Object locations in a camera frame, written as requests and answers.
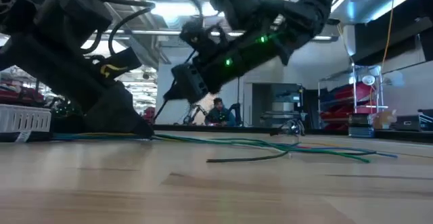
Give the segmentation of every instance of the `yellow cable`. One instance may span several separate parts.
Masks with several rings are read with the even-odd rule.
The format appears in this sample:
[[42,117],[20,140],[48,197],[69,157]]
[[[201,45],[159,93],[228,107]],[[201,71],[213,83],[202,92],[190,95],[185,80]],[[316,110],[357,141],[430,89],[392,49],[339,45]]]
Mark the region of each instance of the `yellow cable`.
[[101,67],[101,71],[100,72],[101,72],[102,75],[105,75],[106,78],[108,78],[109,75],[110,75],[110,72],[106,72],[106,68],[109,68],[109,69],[114,70],[114,71],[122,71],[122,70],[128,69],[128,67],[118,68],[118,67],[116,67],[114,65],[111,65],[111,64],[103,65]]
[[[384,52],[384,58],[382,59],[382,64],[380,65],[380,72],[382,73],[383,69],[384,69],[384,65],[385,65],[385,61],[386,61],[386,55],[388,55],[388,48],[390,46],[390,40],[391,40],[391,30],[392,30],[392,18],[394,16],[394,0],[392,0],[391,3],[391,14],[390,14],[390,22],[388,25],[388,37],[386,38],[386,45],[385,45],[385,52]],[[371,86],[370,89],[370,106],[372,106],[373,103],[373,85]]]

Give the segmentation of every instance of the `wire bundle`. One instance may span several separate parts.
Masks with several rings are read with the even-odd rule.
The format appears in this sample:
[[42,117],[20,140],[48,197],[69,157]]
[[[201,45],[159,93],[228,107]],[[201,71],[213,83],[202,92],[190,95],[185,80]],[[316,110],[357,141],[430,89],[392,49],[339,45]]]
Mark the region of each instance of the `wire bundle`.
[[[74,141],[74,140],[142,140],[139,135],[131,133],[85,133],[85,134],[54,134],[53,139],[55,141]],[[311,148],[299,146],[300,142],[297,143],[270,143],[268,141],[258,139],[244,139],[244,138],[225,138],[225,139],[198,139],[193,137],[180,137],[175,135],[162,135],[158,134],[153,136],[153,140],[161,141],[177,141],[185,143],[200,143],[200,144],[212,144],[212,145],[227,145],[227,146],[245,146],[249,148],[259,148],[263,150],[277,150],[279,154],[272,156],[262,156],[257,158],[232,158],[232,159],[209,159],[209,163],[222,163],[222,162],[250,162],[257,160],[269,160],[279,158],[289,154],[290,152],[300,152],[306,154],[331,154],[335,156],[341,156],[345,158],[352,158],[354,160],[360,160],[364,163],[370,163],[370,160],[362,158],[360,156],[379,155],[397,158],[394,154],[379,153],[374,150],[366,150],[359,148],[343,148],[343,147],[320,147]]]

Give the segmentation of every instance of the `wooden table surface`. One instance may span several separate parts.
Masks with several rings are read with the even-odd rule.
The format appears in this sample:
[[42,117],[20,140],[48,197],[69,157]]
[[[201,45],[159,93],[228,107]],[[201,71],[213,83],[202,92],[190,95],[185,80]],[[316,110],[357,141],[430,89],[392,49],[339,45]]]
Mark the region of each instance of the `wooden table surface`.
[[207,164],[208,158],[271,153],[161,141],[0,144],[0,223],[433,223],[432,146],[336,136],[301,140],[403,155],[368,156],[370,164],[299,153]]

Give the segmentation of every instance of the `white crate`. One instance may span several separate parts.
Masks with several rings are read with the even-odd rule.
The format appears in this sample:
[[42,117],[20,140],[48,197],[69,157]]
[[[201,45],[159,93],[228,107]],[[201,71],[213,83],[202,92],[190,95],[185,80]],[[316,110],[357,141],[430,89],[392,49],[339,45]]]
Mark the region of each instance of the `white crate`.
[[49,132],[49,109],[0,104],[0,133]]

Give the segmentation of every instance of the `man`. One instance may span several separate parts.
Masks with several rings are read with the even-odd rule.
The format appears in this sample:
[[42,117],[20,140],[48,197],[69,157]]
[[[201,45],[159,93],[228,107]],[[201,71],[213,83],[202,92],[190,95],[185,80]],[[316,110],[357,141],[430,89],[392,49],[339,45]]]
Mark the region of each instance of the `man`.
[[209,111],[208,115],[204,119],[204,123],[206,125],[214,123],[228,127],[234,127],[236,125],[234,115],[224,107],[221,98],[214,99],[214,108]]

